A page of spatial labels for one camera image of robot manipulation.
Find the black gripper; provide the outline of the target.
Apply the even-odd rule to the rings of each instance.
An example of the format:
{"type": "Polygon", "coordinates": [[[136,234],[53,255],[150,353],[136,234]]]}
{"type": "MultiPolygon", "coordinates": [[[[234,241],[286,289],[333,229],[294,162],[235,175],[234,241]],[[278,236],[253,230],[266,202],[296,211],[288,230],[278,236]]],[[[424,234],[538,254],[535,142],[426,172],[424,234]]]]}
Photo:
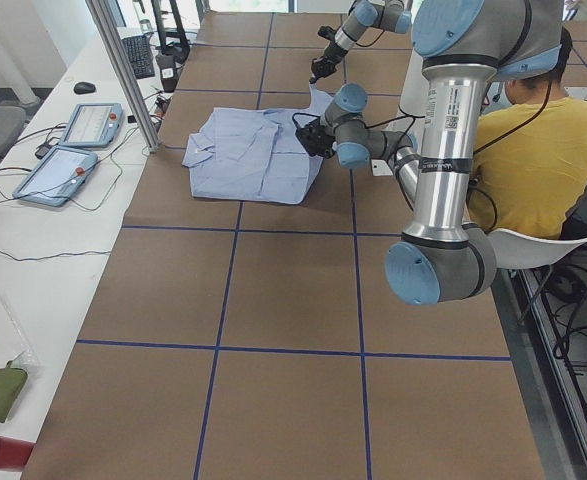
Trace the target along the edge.
{"type": "Polygon", "coordinates": [[[327,47],[320,57],[314,58],[311,62],[312,76],[309,83],[315,84],[318,78],[326,78],[334,74],[345,56],[346,51],[341,47],[327,47]]]}
{"type": "Polygon", "coordinates": [[[329,135],[320,122],[309,122],[304,126],[296,126],[296,138],[310,156],[324,159],[335,155],[333,144],[335,137],[329,135]]]}

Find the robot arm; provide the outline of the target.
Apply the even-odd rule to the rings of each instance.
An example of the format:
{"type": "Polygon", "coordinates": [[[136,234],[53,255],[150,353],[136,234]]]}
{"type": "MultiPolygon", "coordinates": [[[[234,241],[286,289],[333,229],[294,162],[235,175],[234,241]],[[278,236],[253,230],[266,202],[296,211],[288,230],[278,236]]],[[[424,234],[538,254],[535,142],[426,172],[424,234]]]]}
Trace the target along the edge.
{"type": "Polygon", "coordinates": [[[367,0],[355,1],[347,18],[337,29],[328,25],[321,26],[317,35],[327,40],[328,45],[311,62],[309,83],[314,84],[333,75],[369,28],[381,32],[407,33],[412,24],[411,6],[411,1],[385,1],[383,4],[374,4],[367,0]]]}
{"type": "Polygon", "coordinates": [[[461,300],[486,290],[497,261],[487,235],[465,216],[478,119],[487,87],[550,71],[560,50],[558,1],[426,1],[411,14],[401,1],[354,4],[311,66],[314,79],[333,74],[369,28],[409,33],[426,80],[423,135],[368,126],[366,92],[339,89],[325,111],[295,134],[312,155],[347,168],[383,160],[404,190],[413,218],[387,252],[393,292],[413,305],[461,300]]]}

